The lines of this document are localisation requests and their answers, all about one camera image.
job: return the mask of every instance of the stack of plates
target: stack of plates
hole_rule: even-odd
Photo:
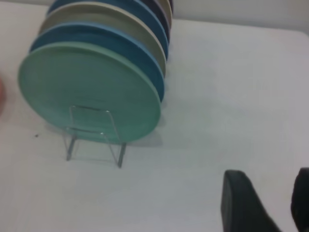
[[[100,111],[75,113],[78,128],[117,142],[109,111],[123,142],[149,134],[161,114],[172,7],[172,0],[56,0],[20,66],[24,98],[60,128],[81,106]]]

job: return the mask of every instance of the white wall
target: white wall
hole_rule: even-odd
[[[53,0],[9,0],[50,4]],[[175,17],[301,30],[309,34],[309,0],[174,0]]]

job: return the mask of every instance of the black object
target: black object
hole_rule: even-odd
[[[299,232],[309,232],[309,168],[302,168],[296,178],[291,212]]]
[[[224,232],[280,232],[241,171],[224,174],[221,214]]]

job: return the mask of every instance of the plate stand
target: plate stand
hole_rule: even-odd
[[[111,124],[112,124],[112,127],[114,129],[114,132],[117,136],[117,139],[118,139],[118,143],[120,146],[121,146],[121,149],[120,149],[120,153],[119,153],[119,158],[117,159],[116,155],[115,155],[115,152],[113,151],[112,149],[112,145],[110,143],[110,140],[108,139],[108,136],[102,132],[102,131],[94,131],[94,130],[83,130],[83,129],[79,129],[75,126],[75,120],[74,120],[74,114],[73,112],[76,111],[76,110],[87,110],[87,111],[93,111],[93,112],[104,112],[108,115],[108,117],[110,118],[111,120]],[[74,148],[74,145],[75,145],[75,142],[78,138],[76,132],[86,132],[86,133],[91,133],[91,134],[99,134],[102,139],[107,143],[107,145],[109,146],[109,149],[111,151],[111,154],[112,154],[112,157],[113,157],[113,160],[115,162],[115,164],[118,166],[118,168],[121,168],[122,167],[122,161],[123,161],[123,158],[124,158],[124,155],[125,155],[125,152],[126,152],[126,143],[122,142],[121,139],[120,139],[120,136],[119,136],[119,133],[118,133],[118,130],[117,130],[117,127],[115,125],[115,121],[114,121],[114,118],[111,114],[110,111],[108,110],[101,110],[101,109],[96,109],[96,108],[91,108],[91,107],[86,107],[86,106],[77,106],[77,105],[71,105],[69,107],[69,112],[70,112],[70,120],[71,120],[71,126],[68,126],[65,128],[65,132],[68,133],[68,131],[72,131],[73,133],[70,133],[72,135],[72,138],[71,138],[71,142],[70,142],[70,145],[69,147],[67,148],[66,147],[66,150],[67,150],[67,161],[71,160],[72,158],[72,152],[73,152],[73,148]]]

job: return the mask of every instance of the white table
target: white table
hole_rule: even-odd
[[[245,171],[277,225],[296,231],[290,198],[309,166],[307,35],[174,20],[161,121],[119,170],[97,161],[111,160],[106,145],[85,141],[66,162],[59,131],[20,95],[18,66],[45,12],[0,3],[1,232],[221,232],[226,169]]]

